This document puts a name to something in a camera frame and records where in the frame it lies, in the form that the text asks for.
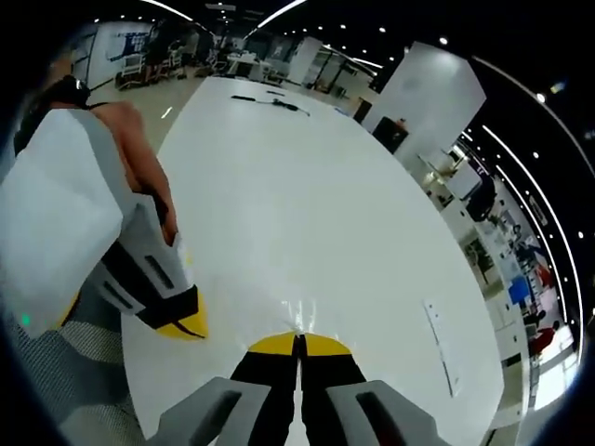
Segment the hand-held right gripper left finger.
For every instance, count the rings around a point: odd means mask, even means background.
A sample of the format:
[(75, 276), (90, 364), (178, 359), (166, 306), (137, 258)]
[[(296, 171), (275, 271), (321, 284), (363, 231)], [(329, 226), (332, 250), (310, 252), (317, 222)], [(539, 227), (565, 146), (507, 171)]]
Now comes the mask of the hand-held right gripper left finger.
[(284, 445), (295, 415), (298, 336), (253, 344), (229, 378), (215, 377), (165, 411), (159, 445)]

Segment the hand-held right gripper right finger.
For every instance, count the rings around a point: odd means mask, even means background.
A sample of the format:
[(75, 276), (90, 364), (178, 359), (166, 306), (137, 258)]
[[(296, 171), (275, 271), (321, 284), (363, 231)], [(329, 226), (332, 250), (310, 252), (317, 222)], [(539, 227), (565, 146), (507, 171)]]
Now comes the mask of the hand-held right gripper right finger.
[(299, 337), (301, 418), (311, 445), (444, 445), (432, 415), (381, 380), (365, 378), (350, 350)]

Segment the person's left hand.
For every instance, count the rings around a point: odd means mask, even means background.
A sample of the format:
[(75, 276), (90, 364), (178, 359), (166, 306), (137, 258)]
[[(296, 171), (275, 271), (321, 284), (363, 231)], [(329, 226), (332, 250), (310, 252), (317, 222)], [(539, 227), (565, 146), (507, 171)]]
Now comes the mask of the person's left hand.
[(165, 243), (174, 244), (179, 232), (168, 178), (145, 135), (140, 112), (129, 102), (102, 103), (90, 110), (111, 131), (134, 192), (157, 198), (165, 211), (161, 230)]

